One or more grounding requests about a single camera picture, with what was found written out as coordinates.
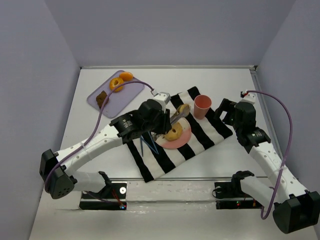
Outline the brown chocolate pastry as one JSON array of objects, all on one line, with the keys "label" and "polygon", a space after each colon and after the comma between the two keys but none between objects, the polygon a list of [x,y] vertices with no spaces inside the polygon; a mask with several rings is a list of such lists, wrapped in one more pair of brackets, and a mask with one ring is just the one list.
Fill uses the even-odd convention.
[{"label": "brown chocolate pastry", "polygon": [[97,105],[99,107],[99,109],[101,109],[102,107],[104,107],[106,104],[108,104],[109,100],[107,99],[105,101],[105,99],[108,97],[107,93],[103,90],[99,95],[96,96],[96,102]]}]

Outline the orange glazed donut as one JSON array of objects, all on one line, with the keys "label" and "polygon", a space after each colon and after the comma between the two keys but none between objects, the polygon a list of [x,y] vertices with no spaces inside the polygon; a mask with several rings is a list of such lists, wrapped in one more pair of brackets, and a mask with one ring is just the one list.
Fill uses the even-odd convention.
[{"label": "orange glazed donut", "polygon": [[124,80],[120,77],[112,78],[109,82],[109,89],[114,92],[120,92],[123,90],[122,84],[124,84]]}]

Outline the metal serving tongs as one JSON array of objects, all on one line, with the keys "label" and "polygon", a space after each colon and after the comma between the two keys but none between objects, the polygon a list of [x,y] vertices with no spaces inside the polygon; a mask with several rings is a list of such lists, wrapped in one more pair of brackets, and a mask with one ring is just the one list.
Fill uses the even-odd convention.
[{"label": "metal serving tongs", "polygon": [[[173,125],[173,124],[177,123],[179,119],[188,116],[189,113],[190,113],[190,110],[178,110],[178,111],[170,118],[170,124]],[[161,136],[161,134],[153,133],[153,134],[152,134],[152,139],[153,139],[154,141],[156,141],[160,136]]]}]

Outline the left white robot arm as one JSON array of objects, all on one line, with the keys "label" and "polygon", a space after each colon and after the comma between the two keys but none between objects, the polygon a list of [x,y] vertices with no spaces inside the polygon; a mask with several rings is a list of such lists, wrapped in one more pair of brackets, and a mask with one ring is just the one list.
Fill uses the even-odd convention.
[{"label": "left white robot arm", "polygon": [[60,199],[87,176],[87,173],[78,170],[89,161],[145,133],[167,133],[171,128],[170,110],[167,109],[169,101],[169,97],[158,94],[144,101],[137,110],[113,119],[99,133],[94,132],[83,142],[57,152],[51,149],[44,151],[39,174],[44,181],[45,191],[52,199]]}]

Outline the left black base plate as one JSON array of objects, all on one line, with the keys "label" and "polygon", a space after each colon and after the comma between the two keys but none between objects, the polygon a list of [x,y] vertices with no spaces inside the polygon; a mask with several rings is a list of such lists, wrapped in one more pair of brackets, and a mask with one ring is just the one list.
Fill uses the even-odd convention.
[{"label": "left black base plate", "polygon": [[111,190],[104,198],[82,192],[79,202],[81,210],[125,211],[127,209],[127,181],[112,181]]}]

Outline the pink plastic cup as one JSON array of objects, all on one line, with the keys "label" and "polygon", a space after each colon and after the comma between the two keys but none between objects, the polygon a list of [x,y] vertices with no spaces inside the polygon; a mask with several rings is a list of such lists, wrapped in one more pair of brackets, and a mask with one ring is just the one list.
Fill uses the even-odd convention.
[{"label": "pink plastic cup", "polygon": [[198,95],[194,99],[194,117],[199,120],[203,119],[206,116],[209,109],[211,108],[211,105],[212,100],[210,97],[202,94]]}]

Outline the large beige bagel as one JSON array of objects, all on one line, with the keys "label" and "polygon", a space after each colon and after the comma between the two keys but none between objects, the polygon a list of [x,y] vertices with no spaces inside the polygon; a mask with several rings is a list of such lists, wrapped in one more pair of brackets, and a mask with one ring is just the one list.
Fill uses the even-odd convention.
[{"label": "large beige bagel", "polygon": [[179,122],[176,122],[171,130],[164,135],[164,138],[167,140],[167,141],[175,141],[177,139],[179,139],[181,137],[181,135],[183,134],[183,127],[182,125],[179,123]]}]

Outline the blue plastic knife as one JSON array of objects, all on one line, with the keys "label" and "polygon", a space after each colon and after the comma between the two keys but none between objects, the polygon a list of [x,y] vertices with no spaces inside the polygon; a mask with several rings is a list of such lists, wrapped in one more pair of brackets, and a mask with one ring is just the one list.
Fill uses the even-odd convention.
[{"label": "blue plastic knife", "polygon": [[156,143],[155,143],[155,141],[154,141],[154,139],[153,139],[153,137],[152,137],[151,132],[148,131],[147,134],[148,134],[148,141],[146,141],[145,144],[149,147],[149,149],[150,149],[151,151],[153,151],[155,154],[158,155],[158,154],[159,154],[159,151],[158,151],[158,148],[157,148],[157,146],[156,146]]}]

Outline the small pale round bun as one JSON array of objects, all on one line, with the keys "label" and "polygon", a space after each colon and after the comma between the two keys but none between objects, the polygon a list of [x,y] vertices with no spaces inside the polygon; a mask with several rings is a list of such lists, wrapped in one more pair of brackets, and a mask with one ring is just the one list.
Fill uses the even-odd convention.
[{"label": "small pale round bun", "polygon": [[190,114],[191,106],[189,104],[182,104],[177,108],[178,116],[184,118]]}]

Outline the black white striped placemat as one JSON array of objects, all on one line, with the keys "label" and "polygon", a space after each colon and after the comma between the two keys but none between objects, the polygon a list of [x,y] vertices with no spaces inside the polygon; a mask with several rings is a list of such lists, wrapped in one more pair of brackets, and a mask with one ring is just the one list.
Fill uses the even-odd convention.
[{"label": "black white striped placemat", "polygon": [[191,127],[191,138],[187,144],[177,149],[166,149],[156,145],[159,154],[155,154],[146,145],[148,134],[143,134],[143,157],[141,156],[140,140],[135,139],[127,147],[146,183],[169,173],[187,160],[201,154],[209,148],[218,145],[233,135],[220,119],[214,119],[215,111],[210,108],[203,119],[197,119],[190,113],[186,120]]}]

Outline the cream and pink plate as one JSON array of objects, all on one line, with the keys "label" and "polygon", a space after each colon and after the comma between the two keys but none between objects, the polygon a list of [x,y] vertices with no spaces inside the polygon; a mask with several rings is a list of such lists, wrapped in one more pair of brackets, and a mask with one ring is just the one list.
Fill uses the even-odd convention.
[{"label": "cream and pink plate", "polygon": [[179,139],[173,140],[173,141],[167,141],[164,138],[164,135],[161,135],[155,142],[162,148],[170,149],[170,150],[178,149],[184,146],[185,144],[187,144],[192,135],[191,126],[184,117],[179,119],[178,123],[180,123],[183,128],[183,133]]}]

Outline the orange round bun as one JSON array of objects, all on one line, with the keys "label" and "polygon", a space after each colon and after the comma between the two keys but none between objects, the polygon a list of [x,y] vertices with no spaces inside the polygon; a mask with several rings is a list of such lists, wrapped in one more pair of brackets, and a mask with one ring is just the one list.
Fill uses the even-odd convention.
[{"label": "orange round bun", "polygon": [[119,78],[125,82],[129,82],[134,78],[134,76],[131,72],[124,71],[119,74]]}]

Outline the lavender plastic tray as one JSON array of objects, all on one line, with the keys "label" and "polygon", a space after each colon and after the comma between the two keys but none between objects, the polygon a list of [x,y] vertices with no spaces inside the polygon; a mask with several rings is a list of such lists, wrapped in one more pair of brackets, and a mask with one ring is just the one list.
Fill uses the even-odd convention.
[{"label": "lavender plastic tray", "polygon": [[[111,92],[110,81],[119,75],[124,70],[118,70],[106,79],[96,90],[94,90],[86,99],[87,103],[96,109],[98,112],[100,108],[97,103],[97,96],[105,91],[107,95]],[[115,92],[109,98],[108,103],[103,109],[102,114],[109,119],[115,118],[119,113],[145,88],[145,85],[139,83],[128,84],[124,86],[123,90]]]}]

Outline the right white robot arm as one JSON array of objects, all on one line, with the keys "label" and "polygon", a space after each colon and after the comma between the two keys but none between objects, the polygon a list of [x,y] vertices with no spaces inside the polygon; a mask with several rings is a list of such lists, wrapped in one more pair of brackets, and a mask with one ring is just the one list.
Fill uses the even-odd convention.
[{"label": "right white robot arm", "polygon": [[268,180],[269,187],[246,170],[232,175],[230,181],[215,183],[213,193],[217,199],[249,196],[267,211],[272,206],[272,217],[285,234],[289,234],[318,223],[320,217],[320,195],[309,191],[290,172],[276,153],[271,139],[264,130],[256,126],[256,109],[249,101],[233,102],[223,99],[214,117],[235,130],[239,144],[259,164]]}]

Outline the blue plastic fork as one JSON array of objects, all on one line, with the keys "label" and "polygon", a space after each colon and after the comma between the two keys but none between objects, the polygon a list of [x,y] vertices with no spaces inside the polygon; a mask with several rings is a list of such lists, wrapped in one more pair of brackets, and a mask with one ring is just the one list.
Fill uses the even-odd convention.
[{"label": "blue plastic fork", "polygon": [[140,136],[140,150],[141,150],[141,157],[143,158],[144,157],[144,149],[143,149],[143,136]]}]

